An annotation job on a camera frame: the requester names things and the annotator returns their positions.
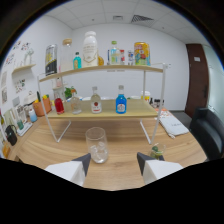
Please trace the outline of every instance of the office chair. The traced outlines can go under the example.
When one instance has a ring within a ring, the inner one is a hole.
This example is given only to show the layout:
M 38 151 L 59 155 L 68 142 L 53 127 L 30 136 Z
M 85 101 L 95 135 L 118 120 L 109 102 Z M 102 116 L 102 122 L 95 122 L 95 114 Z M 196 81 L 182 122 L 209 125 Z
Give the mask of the office chair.
M 224 124 L 208 108 L 196 108 L 190 132 L 203 148 L 207 161 L 223 158 Z

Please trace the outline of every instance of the blue bottle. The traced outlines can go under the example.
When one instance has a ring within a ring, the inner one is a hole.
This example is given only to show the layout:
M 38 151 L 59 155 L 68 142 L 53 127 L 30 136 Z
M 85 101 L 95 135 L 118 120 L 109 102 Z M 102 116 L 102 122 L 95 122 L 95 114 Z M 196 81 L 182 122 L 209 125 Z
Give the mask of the blue bottle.
M 127 99 L 124 97 L 124 86 L 119 85 L 118 97 L 116 99 L 116 112 L 118 114 L 126 113 Z
M 73 69 L 82 68 L 81 58 L 79 57 L 79 52 L 75 53 L 76 57 L 73 60 Z

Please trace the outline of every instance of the wooden tabletop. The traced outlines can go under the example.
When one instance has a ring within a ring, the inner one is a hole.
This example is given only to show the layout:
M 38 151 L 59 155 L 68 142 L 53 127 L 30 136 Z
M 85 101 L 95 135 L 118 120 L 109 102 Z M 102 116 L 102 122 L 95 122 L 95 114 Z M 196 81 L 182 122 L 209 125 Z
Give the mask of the wooden tabletop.
M 50 120 L 58 136 L 67 126 L 67 120 Z M 45 169 L 48 165 L 71 161 L 88 153 L 85 132 L 92 127 L 104 128 L 107 135 L 109 157 L 105 163 L 91 160 L 83 187 L 102 190 L 122 190 L 144 186 L 137 152 L 148 155 L 151 145 L 144 135 L 139 119 L 73 121 L 59 143 L 55 142 L 45 117 L 39 117 L 29 131 L 18 137 L 12 147 L 10 160 L 18 158 L 26 163 Z M 147 133 L 152 136 L 155 119 L 142 120 Z M 161 125 L 158 126 L 155 143 L 166 144 L 164 158 L 187 167 L 205 161 L 200 145 L 187 133 L 170 138 Z

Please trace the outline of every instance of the floor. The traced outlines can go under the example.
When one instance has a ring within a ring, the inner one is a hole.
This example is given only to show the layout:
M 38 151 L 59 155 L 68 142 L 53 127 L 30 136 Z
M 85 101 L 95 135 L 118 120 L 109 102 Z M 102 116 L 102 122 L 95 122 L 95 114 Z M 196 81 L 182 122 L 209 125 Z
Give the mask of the floor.
M 191 117 L 184 113 L 184 111 L 170 111 L 186 128 L 189 129 Z

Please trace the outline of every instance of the shelf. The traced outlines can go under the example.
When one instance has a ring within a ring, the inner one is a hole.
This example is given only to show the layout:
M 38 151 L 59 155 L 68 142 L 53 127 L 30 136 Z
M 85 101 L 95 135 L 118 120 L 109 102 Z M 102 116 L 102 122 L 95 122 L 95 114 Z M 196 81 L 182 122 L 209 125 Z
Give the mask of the shelf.
M 28 69 L 28 68 L 32 68 L 32 67 L 35 66 L 35 65 L 36 65 L 36 64 L 25 65 L 25 66 L 21 66 L 21 67 L 15 68 L 15 69 L 13 70 L 12 74 L 15 73 L 15 72 L 19 72 L 19 71 Z
M 58 115 L 56 110 L 47 114 L 49 119 L 69 119 L 69 120 L 99 120 L 99 119 L 125 119 L 125 118 L 150 118 L 157 117 L 157 112 L 145 100 L 127 100 L 127 112 L 117 114 L 115 100 L 102 100 L 102 112 L 93 114 L 91 112 L 91 101 L 81 101 L 82 112 L 72 114 L 71 104 L 64 103 L 65 113 Z
M 146 71 L 146 72 L 158 72 L 162 73 L 163 69 L 153 68 L 151 66 L 146 65 L 104 65 L 104 66 L 92 66 L 88 68 L 80 68 L 76 70 L 69 70 L 66 72 L 55 73 L 52 75 L 48 75 L 43 79 L 40 79 L 40 82 L 44 82 L 46 80 L 55 79 L 59 77 L 63 77 L 66 75 L 78 74 L 81 72 L 91 72 L 91 71 L 101 71 L 101 70 L 138 70 L 138 71 Z

